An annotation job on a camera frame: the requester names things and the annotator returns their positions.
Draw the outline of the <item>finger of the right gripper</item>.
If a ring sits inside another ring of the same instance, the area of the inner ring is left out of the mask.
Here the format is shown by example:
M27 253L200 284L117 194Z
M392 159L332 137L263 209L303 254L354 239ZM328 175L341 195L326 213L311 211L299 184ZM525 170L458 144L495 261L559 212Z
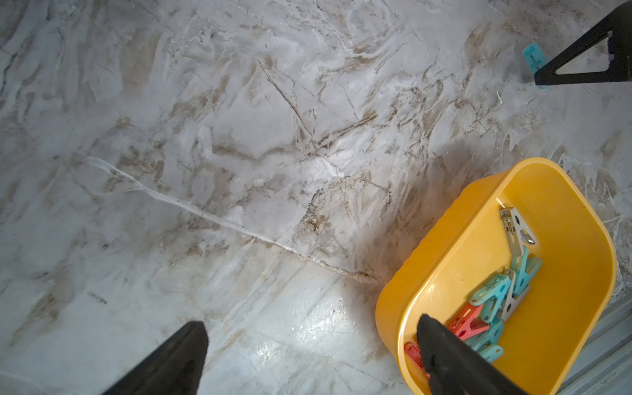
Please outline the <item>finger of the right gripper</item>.
M604 16L534 75L538 86L630 81L630 1Z

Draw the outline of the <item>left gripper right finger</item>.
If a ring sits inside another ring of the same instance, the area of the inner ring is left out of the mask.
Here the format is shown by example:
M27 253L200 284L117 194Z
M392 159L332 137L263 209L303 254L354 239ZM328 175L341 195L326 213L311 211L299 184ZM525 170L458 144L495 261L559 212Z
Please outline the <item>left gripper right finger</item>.
M432 394L525 393L431 316L421 316L416 337Z

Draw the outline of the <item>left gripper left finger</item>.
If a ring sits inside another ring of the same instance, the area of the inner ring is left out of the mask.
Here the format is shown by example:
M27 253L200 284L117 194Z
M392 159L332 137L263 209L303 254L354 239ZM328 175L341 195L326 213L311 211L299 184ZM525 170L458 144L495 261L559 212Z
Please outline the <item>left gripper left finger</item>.
M106 394L195 394L198 392L208 349L208 335L201 321L190 321Z

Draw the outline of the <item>red clothespin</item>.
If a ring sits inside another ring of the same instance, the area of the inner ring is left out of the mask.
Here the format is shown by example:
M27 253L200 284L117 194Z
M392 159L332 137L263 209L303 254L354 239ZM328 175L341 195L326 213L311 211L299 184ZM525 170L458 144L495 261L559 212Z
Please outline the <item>red clothespin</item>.
M449 331L462 341L488 331L490 324L484 322L480 317L482 309L482 304L465 304L456 317L448 324Z
M424 371L423 363L421 360L421 351L415 342L407 342L404 346L406 355L418 366L421 371Z

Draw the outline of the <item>yellow plastic storage box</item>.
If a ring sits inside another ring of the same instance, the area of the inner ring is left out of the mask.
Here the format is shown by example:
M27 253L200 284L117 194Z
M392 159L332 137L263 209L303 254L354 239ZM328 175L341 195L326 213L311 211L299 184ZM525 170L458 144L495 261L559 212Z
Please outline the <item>yellow plastic storage box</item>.
M495 368L530 394L553 394L606 308L617 279L611 237L574 182L544 158L475 181L419 243L377 301L380 338L416 394L428 380L406 356L420 317L449 323L467 299L510 266L502 207L515 208L543 261L500 338Z

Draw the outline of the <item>grey clothespin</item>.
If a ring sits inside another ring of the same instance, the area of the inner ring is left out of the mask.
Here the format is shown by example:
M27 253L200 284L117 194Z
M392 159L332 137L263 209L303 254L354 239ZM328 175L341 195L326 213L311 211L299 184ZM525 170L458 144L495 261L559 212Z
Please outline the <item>grey clothespin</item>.
M538 242L527 222L515 207L500 209L500 219L513 256L523 256L525 247L536 245Z

